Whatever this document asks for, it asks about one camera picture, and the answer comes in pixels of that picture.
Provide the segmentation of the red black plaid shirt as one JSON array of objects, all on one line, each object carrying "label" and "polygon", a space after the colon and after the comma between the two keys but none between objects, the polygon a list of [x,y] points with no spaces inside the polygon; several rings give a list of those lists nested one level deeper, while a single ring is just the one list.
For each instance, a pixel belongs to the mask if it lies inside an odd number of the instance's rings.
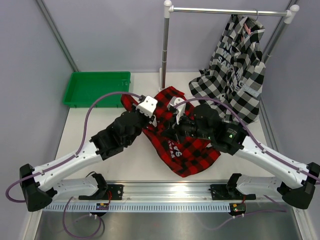
[{"label": "red black plaid shirt", "polygon": [[161,135],[173,117],[173,113],[167,108],[173,97],[186,99],[185,94],[173,86],[165,88],[154,97],[158,101],[154,113],[156,126],[150,123],[142,132],[170,170],[185,178],[205,171],[221,154],[209,146],[208,140],[186,137],[182,143],[178,143]]}]

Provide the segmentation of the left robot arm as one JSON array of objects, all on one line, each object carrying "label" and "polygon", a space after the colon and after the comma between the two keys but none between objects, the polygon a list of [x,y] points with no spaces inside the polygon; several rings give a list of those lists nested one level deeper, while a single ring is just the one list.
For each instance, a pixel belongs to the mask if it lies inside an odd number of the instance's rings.
[{"label": "left robot arm", "polygon": [[106,197],[108,185],[100,173],[77,179],[67,177],[75,172],[103,162],[132,145],[142,130],[155,119],[140,110],[125,111],[106,129],[99,131],[85,143],[78,153],[71,153],[47,164],[19,169],[20,187],[27,210],[36,212],[56,200],[77,197],[80,200],[101,200]]}]

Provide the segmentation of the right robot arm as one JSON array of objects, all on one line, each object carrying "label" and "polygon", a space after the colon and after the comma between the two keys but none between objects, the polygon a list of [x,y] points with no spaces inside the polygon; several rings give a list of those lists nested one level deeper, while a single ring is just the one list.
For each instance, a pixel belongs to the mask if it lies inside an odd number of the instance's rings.
[{"label": "right robot arm", "polygon": [[225,123],[207,105],[198,105],[193,116],[185,114],[186,104],[169,103],[172,118],[163,135],[181,143],[185,138],[207,140],[225,154],[248,160],[271,173],[271,177],[234,173],[229,178],[223,198],[243,199],[247,195],[281,198],[292,207],[306,210],[315,193],[320,166],[300,163],[258,142],[249,130],[234,123]]}]

